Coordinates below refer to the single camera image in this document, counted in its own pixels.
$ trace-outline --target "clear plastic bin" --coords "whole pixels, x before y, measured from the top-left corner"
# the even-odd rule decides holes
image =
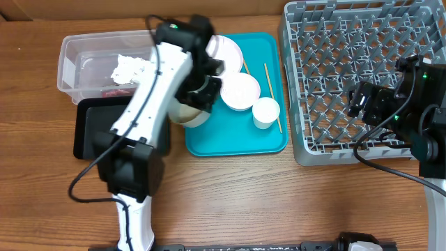
[[[147,30],[68,36],[59,56],[57,88],[76,105],[85,98],[131,95],[136,84],[118,85],[111,78],[118,55],[149,60],[152,46]]]

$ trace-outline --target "dish rack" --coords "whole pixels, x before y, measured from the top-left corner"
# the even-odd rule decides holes
[[[445,63],[446,16],[440,0],[299,1],[285,5],[280,52],[288,81],[291,136],[296,162],[331,165],[358,162],[356,141],[369,125],[347,117],[348,91],[361,81],[394,88],[399,57],[421,54]],[[412,158],[395,138],[365,141],[366,159]]]

